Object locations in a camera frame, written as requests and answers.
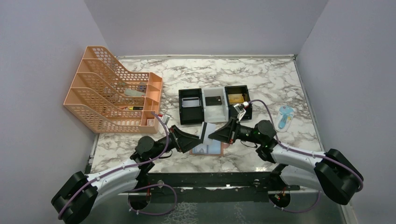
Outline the silver VIP card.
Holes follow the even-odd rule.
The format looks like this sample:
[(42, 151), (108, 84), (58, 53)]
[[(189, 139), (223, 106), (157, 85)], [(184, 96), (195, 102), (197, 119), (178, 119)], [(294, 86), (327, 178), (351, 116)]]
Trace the silver VIP card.
[(200, 144), (192, 149), (193, 154), (208, 154), (208, 145)]

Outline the brown leather card holder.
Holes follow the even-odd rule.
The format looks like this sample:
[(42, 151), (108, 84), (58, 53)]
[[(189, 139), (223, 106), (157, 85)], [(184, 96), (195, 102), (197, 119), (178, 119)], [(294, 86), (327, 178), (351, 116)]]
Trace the brown leather card holder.
[(190, 150), (190, 155), (223, 156), (224, 149), (230, 145), (217, 140), (213, 140), (210, 145), (200, 144)]

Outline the silver magnetic stripe card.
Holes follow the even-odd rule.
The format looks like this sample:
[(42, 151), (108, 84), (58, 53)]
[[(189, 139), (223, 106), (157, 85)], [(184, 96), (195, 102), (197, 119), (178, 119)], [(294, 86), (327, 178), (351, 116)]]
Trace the silver magnetic stripe card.
[(216, 125), (213, 123), (203, 122), (201, 126), (201, 144), (211, 145), (212, 139), (209, 138), (209, 134), (212, 134), (216, 130)]

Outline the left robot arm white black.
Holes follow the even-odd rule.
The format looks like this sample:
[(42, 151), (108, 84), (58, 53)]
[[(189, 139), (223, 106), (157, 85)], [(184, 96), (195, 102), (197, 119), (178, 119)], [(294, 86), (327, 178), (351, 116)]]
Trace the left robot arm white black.
[(190, 151), (203, 142), (206, 127), (203, 123), (200, 136), (183, 132), (177, 126), (167, 129), (167, 136), (159, 140), (143, 136), (135, 152), (118, 166), (89, 175), (81, 171), (74, 173), (51, 200), (58, 219), (66, 224), (79, 224), (105, 200), (148, 185), (148, 172), (155, 165), (154, 159), (172, 149), (181, 153)]

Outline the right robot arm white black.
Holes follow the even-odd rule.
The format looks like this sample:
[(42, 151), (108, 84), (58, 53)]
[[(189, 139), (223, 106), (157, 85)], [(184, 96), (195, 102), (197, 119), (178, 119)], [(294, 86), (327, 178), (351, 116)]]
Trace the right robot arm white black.
[(236, 140), (258, 145), (256, 152), (263, 161), (281, 164), (276, 180), (284, 185), (298, 185), (318, 191), (334, 202), (346, 205), (363, 188), (363, 177), (338, 150), (314, 152), (282, 144), (269, 120), (261, 120), (253, 128), (233, 118), (209, 134), (210, 139), (233, 144)]

